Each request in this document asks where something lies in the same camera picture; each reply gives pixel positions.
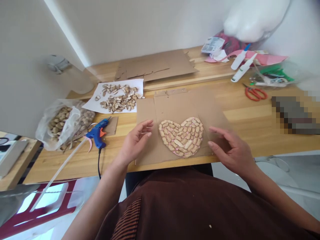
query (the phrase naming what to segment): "wooden desk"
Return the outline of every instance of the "wooden desk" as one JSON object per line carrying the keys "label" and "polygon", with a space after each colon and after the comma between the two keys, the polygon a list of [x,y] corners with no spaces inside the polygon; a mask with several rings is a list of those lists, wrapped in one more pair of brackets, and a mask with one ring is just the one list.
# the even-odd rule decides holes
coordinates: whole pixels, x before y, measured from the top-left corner
{"label": "wooden desk", "polygon": [[[190,57],[195,59],[196,68],[199,69],[200,72],[196,73],[193,78],[200,79],[200,82],[205,82],[188,85],[190,82],[194,82],[191,80],[192,76],[180,76],[172,79],[172,83],[169,84],[174,85],[173,88],[175,88],[177,84],[185,82],[183,87],[189,90],[200,86],[207,86],[212,89],[233,129],[250,145],[254,157],[319,149],[319,135],[288,135],[282,134],[279,129],[274,128],[272,124],[273,118],[270,100],[263,100],[260,102],[249,100],[244,94],[244,87],[240,84],[241,82],[236,84],[232,83],[230,77],[222,80],[210,81],[210,75],[216,76],[216,71],[213,71],[212,69],[216,69],[219,65],[223,66],[222,71],[225,71],[225,74],[230,74],[227,73],[228,69],[226,67],[228,66],[228,68],[230,68],[230,63],[217,63],[218,65],[206,63],[203,62],[203,56],[197,53],[197,58],[196,53],[194,54],[195,55],[191,55]],[[97,78],[103,81],[110,81],[113,79],[116,68],[116,63],[107,63],[90,67],[89,69],[95,71]],[[241,80],[248,83],[248,78],[249,74],[245,75]],[[160,87],[160,82],[161,81],[159,80],[156,83],[150,83],[150,85],[146,85],[146,87]],[[144,95],[147,98],[153,98],[154,91],[146,91]],[[70,93],[69,97],[81,98],[81,96],[77,96],[74,93]],[[110,114],[97,114],[94,121],[99,122],[101,119],[108,116],[110,116]],[[117,155],[125,136],[136,125],[136,113],[120,113],[114,114],[113,116],[119,117],[118,126],[116,135],[105,137],[107,147],[101,152],[100,158],[100,169],[102,172]],[[56,180],[98,175],[98,150],[93,147],[91,152],[87,153],[88,149],[89,143],[87,142],[64,167]],[[70,153],[71,151],[67,151],[63,154],[61,152],[48,152],[43,150],[31,168],[24,183],[31,184],[49,181]],[[178,167],[217,161],[218,159],[215,156],[203,156],[145,166],[135,166],[134,163],[131,163],[128,171]]]}
{"label": "wooden desk", "polygon": [[15,188],[41,144],[38,140],[26,137],[22,137],[20,140],[27,140],[29,143],[9,173],[0,180],[0,191],[7,191]]}

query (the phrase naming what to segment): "green object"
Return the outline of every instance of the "green object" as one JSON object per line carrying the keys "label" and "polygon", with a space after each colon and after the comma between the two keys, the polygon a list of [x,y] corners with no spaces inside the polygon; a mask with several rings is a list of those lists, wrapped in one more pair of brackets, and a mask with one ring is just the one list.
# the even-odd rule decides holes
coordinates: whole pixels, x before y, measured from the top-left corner
{"label": "green object", "polygon": [[260,70],[260,73],[262,75],[268,75],[268,74],[280,75],[280,76],[284,76],[284,78],[287,79],[288,82],[294,81],[293,78],[291,78],[287,74],[285,74],[284,69],[282,68],[282,66],[280,64],[275,64],[275,65],[265,67]]}

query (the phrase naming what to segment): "white wall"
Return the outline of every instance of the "white wall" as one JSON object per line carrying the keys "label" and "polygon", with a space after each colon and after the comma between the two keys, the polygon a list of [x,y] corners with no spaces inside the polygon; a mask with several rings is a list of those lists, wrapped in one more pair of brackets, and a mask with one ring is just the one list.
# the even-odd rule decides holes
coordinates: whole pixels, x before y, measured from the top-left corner
{"label": "white wall", "polygon": [[233,1],[46,0],[57,4],[87,65],[202,45],[222,29]]}
{"label": "white wall", "polygon": [[34,137],[44,108],[69,92],[42,62],[49,54],[84,68],[43,0],[1,0],[1,131]]}
{"label": "white wall", "polygon": [[[289,56],[298,66],[320,75],[320,1],[292,0],[279,28],[263,44],[271,54]],[[320,78],[299,85],[320,90]]]}

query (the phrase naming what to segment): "white paper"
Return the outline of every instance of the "white paper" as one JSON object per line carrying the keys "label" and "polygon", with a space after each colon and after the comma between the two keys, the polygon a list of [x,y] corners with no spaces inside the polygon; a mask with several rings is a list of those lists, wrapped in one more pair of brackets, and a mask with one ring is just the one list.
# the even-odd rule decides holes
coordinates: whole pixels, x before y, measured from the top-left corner
{"label": "white paper", "polygon": [[[107,101],[110,95],[119,96],[119,95],[124,95],[125,93],[121,89],[119,89],[117,94],[106,93],[106,96],[103,96],[102,90],[103,90],[104,84],[116,84],[116,85],[120,84],[121,86],[128,84],[131,88],[136,87],[138,89],[137,93],[140,95],[143,95],[143,79],[131,79],[131,80],[125,80],[125,81],[118,81],[118,82],[99,83],[96,90],[94,91],[93,96],[85,105],[82,106],[83,108],[94,111],[94,112],[104,113],[104,114],[111,113],[109,112],[108,109],[102,108],[100,106],[100,102]],[[101,97],[98,101],[94,100],[97,95]],[[120,113],[128,113],[128,112],[137,112],[137,105],[131,111],[128,111],[127,109],[123,109],[122,112]]]}
{"label": "white paper", "polygon": [[[220,52],[218,54],[215,54],[215,55],[210,54],[210,57],[213,58],[214,60],[218,61],[218,62],[221,61],[221,59],[225,58],[226,56],[227,56],[227,54],[226,54],[225,50],[220,50]],[[228,62],[228,61],[229,61],[229,59],[226,58],[222,62]]]}

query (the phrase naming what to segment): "peanut shell heart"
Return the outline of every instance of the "peanut shell heart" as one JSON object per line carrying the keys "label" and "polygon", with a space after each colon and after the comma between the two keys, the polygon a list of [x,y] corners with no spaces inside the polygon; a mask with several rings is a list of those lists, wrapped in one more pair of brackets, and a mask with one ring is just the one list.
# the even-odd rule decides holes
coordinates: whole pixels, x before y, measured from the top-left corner
{"label": "peanut shell heart", "polygon": [[183,158],[196,154],[202,143],[203,124],[195,117],[186,119],[181,125],[164,120],[159,124],[159,131],[170,151]]}

